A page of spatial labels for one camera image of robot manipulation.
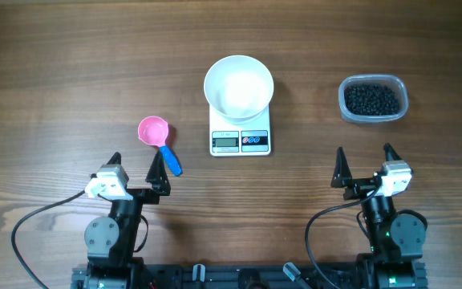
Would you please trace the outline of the pink scoop blue handle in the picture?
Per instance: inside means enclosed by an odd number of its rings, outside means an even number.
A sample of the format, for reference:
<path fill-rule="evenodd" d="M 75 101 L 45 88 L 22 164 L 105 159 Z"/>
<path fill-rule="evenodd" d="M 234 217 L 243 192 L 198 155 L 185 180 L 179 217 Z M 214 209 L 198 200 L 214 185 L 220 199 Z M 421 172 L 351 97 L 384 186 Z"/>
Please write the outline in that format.
<path fill-rule="evenodd" d="M 139 123 L 137 133 L 139 140 L 159 148 L 167 166 L 176 177 L 183 173 L 180 162 L 167 145 L 169 126 L 166 120 L 159 116 L 148 116 Z"/>

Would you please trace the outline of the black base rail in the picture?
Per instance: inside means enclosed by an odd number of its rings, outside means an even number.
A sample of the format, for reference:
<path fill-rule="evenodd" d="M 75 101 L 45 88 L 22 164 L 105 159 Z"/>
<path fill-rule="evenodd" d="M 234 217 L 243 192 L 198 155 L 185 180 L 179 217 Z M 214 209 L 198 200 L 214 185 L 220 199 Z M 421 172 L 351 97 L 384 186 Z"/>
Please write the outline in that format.
<path fill-rule="evenodd" d="M 151 265 L 141 275 L 75 268 L 71 289 L 83 288 L 428 288 L 423 263 L 376 266 L 323 263 L 319 274 L 312 266 Z"/>

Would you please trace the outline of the white digital kitchen scale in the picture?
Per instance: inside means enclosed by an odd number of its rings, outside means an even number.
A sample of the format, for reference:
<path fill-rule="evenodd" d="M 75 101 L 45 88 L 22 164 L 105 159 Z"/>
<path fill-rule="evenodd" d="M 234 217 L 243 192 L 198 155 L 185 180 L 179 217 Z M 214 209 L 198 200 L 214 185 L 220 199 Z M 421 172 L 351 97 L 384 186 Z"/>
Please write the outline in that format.
<path fill-rule="evenodd" d="M 270 108 L 241 122 L 234 122 L 209 109 L 209 152 L 214 157 L 270 155 Z"/>

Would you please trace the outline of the clear plastic container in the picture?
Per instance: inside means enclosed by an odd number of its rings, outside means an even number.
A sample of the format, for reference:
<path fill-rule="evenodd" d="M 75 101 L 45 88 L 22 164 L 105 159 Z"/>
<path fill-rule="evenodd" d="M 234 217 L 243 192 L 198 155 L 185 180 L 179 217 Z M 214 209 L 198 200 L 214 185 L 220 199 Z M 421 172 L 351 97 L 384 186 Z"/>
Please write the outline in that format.
<path fill-rule="evenodd" d="M 353 75 L 338 88 L 342 118 L 356 124 L 398 120 L 409 108 L 407 88 L 395 75 Z"/>

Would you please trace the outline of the white bowl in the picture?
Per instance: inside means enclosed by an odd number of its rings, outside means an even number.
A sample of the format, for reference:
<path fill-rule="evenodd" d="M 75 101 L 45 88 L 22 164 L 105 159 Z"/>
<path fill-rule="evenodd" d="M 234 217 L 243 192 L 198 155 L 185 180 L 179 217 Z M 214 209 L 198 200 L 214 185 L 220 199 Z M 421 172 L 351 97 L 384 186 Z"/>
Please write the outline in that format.
<path fill-rule="evenodd" d="M 209 68 L 203 91 L 209 107 L 217 114 L 242 122 L 269 107 L 274 78 L 261 61 L 248 55 L 231 55 Z"/>

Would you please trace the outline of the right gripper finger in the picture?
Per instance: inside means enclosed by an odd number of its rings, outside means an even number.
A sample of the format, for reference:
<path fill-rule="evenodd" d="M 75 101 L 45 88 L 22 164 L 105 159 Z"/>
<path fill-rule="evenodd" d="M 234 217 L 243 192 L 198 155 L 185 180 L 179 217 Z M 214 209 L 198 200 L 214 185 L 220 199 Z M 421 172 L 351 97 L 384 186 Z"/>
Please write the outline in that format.
<path fill-rule="evenodd" d="M 333 177 L 330 183 L 332 188 L 345 188 L 352 186 L 353 177 L 347 163 L 343 147 L 337 149 L 336 164 Z"/>
<path fill-rule="evenodd" d="M 383 146 L 383 150 L 385 152 L 386 161 L 401 161 L 402 158 L 399 154 L 393 149 L 390 143 L 386 143 Z"/>

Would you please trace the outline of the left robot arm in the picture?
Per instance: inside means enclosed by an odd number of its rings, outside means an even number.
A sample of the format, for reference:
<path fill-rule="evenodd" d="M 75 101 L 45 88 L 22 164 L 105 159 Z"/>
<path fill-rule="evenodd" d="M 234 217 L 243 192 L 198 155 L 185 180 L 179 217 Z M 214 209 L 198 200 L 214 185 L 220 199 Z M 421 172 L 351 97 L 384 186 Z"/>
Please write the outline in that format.
<path fill-rule="evenodd" d="M 85 192 L 111 203 L 110 213 L 89 223 L 84 232 L 88 264 L 85 271 L 73 270 L 72 288 L 157 288 L 157 281 L 134 254 L 145 242 L 136 245 L 143 206 L 157 205 L 161 196 L 168 196 L 171 186 L 162 153 L 156 153 L 145 181 L 149 188 L 129 189 L 129 177 L 116 152 L 91 175 Z"/>

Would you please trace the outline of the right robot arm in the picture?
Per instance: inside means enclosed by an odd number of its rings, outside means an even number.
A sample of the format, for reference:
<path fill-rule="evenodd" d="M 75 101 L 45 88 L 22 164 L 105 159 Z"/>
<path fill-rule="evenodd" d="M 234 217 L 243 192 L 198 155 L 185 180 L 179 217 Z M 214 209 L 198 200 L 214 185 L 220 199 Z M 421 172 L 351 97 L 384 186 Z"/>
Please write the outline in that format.
<path fill-rule="evenodd" d="M 331 181 L 344 188 L 343 199 L 359 201 L 362 207 L 370 254 L 357 257 L 358 274 L 364 288 L 427 288 L 423 245 L 427 219 L 414 210 L 396 210 L 393 197 L 407 190 L 413 169 L 386 143 L 386 161 L 372 177 L 354 178 L 343 148 L 337 149 Z"/>

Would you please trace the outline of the black beans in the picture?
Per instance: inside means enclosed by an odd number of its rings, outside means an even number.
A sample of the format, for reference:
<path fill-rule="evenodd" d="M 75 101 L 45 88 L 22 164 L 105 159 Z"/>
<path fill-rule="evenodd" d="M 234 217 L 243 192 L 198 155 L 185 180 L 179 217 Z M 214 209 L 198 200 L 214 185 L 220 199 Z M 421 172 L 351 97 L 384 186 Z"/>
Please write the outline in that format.
<path fill-rule="evenodd" d="M 344 90 L 347 109 L 360 116 L 387 116 L 396 114 L 399 101 L 395 93 L 380 84 L 357 84 Z"/>

